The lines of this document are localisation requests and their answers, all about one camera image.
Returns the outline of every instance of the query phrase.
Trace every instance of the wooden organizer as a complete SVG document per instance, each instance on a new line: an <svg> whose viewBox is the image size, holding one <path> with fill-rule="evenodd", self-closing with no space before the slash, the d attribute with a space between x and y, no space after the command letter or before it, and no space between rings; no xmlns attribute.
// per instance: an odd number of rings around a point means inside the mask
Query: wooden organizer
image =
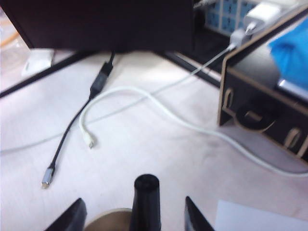
<svg viewBox="0 0 308 231"><path fill-rule="evenodd" d="M277 88L280 72L268 42L308 16L308 7L228 55L223 63L218 124L231 118L308 163L308 104Z"/></svg>

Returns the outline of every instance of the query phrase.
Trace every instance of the desk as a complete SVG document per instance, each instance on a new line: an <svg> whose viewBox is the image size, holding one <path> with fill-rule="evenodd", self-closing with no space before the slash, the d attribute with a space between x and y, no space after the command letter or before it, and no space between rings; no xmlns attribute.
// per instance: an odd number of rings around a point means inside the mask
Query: desk
<svg viewBox="0 0 308 231"><path fill-rule="evenodd" d="M108 58L105 53L89 57L1 99L1 149L63 132ZM16 82L18 73L3 74L1 88ZM135 85L153 91L186 74L152 53L133 52L116 56L106 87ZM218 89L191 77L157 97L181 117L231 135L280 167L307 169L262 136L232 124L218 128L218 95ZM138 98L130 92L110 96L91 109L87 121ZM90 150L79 128L73 127L47 190L41 189L41 180L61 137L1 153L1 230L44 230L79 197L87 205L87 223L103 211L131 207L133 182L143 173L160 179L162 229L166 231L184 230L187 195L211 224L215 224L220 199L308 219L308 179L265 170L224 141L174 124L149 100L88 128L98 144Z"/></svg>

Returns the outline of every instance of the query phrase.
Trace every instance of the power strip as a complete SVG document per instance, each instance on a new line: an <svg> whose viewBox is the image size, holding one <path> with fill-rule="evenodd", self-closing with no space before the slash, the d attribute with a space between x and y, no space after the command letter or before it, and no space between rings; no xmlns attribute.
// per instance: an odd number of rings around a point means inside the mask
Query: power strip
<svg viewBox="0 0 308 231"><path fill-rule="evenodd" d="M260 0L218 0L206 7L205 27L230 36L243 28L244 16L258 3Z"/></svg>

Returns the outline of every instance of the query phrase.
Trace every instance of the blue cloth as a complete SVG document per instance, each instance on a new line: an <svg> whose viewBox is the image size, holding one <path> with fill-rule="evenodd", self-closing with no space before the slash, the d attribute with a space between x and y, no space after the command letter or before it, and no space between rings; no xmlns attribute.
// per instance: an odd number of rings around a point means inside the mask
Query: blue cloth
<svg viewBox="0 0 308 231"><path fill-rule="evenodd" d="M308 18L269 46L282 77L308 90Z"/></svg>

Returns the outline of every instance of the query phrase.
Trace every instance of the electrical outlet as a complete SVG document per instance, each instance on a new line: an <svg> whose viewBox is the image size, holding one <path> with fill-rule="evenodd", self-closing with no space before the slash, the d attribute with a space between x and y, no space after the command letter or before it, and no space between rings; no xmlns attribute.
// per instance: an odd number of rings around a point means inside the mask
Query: electrical outlet
<svg viewBox="0 0 308 231"><path fill-rule="evenodd" d="M222 17L222 29L232 33L235 30L235 20L232 18Z"/></svg>
<svg viewBox="0 0 308 231"><path fill-rule="evenodd" d="M237 12L237 0L224 0L223 1L224 14L236 15Z"/></svg>
<svg viewBox="0 0 308 231"><path fill-rule="evenodd" d="M244 28L244 23L242 21L239 22L238 28Z"/></svg>
<svg viewBox="0 0 308 231"><path fill-rule="evenodd" d="M206 24L218 29L219 27L219 14L208 12L206 15Z"/></svg>
<svg viewBox="0 0 308 231"><path fill-rule="evenodd" d="M220 10L220 1L219 2L216 2L216 3L213 3L213 4L210 4L208 6L208 9L211 10L211 11L215 11L217 13L219 13L219 10Z"/></svg>
<svg viewBox="0 0 308 231"><path fill-rule="evenodd" d="M243 1L241 4L241 18L244 18L245 15L253 8L255 8L255 4L251 2Z"/></svg>

